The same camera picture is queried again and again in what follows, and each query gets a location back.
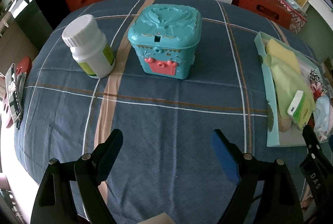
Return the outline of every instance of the white floor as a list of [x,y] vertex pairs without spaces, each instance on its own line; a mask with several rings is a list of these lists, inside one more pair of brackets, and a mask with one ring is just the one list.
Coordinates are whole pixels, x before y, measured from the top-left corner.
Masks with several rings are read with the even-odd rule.
[[1,126],[1,165],[24,220],[30,224],[31,212],[39,185],[30,177],[18,161],[14,150],[15,126],[6,129]]

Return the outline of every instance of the green cloth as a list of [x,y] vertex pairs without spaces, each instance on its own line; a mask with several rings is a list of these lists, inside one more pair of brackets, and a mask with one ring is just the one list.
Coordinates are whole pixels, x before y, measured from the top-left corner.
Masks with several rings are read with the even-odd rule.
[[316,109],[311,90],[300,74],[271,54],[265,56],[264,63],[271,69],[277,93],[278,108],[283,119],[290,118],[287,110],[297,90],[304,91],[305,97],[310,103],[311,112]]

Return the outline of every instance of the bottle label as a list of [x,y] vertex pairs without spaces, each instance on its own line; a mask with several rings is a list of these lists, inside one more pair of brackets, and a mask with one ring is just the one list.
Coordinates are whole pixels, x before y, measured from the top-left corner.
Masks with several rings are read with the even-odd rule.
[[88,63],[86,62],[78,62],[78,64],[81,66],[83,71],[85,71],[89,76],[97,76],[95,72],[91,69]]
[[105,55],[105,57],[108,60],[109,64],[113,65],[113,63],[114,63],[114,55],[113,55],[111,47],[109,46],[108,43],[106,44],[106,46],[103,49],[103,54]]

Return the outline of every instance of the yellow sponge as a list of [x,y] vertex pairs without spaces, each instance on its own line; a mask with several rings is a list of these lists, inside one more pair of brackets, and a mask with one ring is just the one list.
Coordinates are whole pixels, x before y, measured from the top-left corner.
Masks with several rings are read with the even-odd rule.
[[266,44],[266,54],[274,55],[288,64],[297,73],[301,74],[295,53],[280,45],[276,40],[270,39],[268,41]]

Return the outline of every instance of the teal box lid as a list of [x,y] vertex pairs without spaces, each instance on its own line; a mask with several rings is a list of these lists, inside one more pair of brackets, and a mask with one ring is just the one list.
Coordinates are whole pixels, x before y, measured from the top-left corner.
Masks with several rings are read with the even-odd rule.
[[189,48],[201,36],[202,17],[190,6],[153,4],[129,28],[128,39],[138,45]]

